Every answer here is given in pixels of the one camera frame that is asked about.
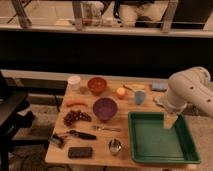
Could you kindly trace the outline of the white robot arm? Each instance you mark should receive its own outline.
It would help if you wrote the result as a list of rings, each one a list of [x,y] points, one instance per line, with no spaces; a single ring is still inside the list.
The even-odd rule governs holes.
[[[211,76],[204,67],[193,67],[172,74],[160,98],[165,109],[163,125],[170,129],[178,115],[191,103],[213,118],[213,91],[207,85]]]

